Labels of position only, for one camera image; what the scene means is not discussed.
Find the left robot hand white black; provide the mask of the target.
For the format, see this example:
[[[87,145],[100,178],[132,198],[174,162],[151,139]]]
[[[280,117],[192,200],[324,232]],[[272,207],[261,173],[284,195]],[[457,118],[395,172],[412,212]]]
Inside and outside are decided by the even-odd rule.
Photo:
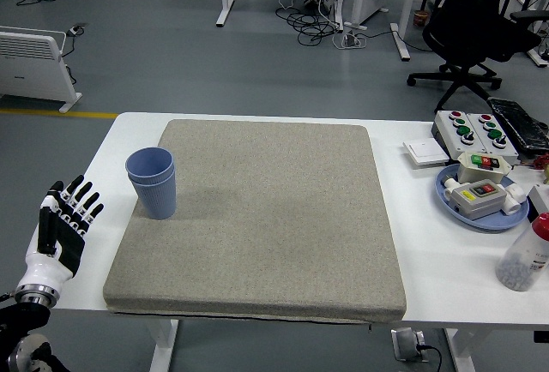
[[[19,290],[44,287],[60,292],[76,276],[85,247],[84,236],[104,205],[83,175],[71,183],[55,182],[39,207],[39,222],[27,249],[27,271]]]

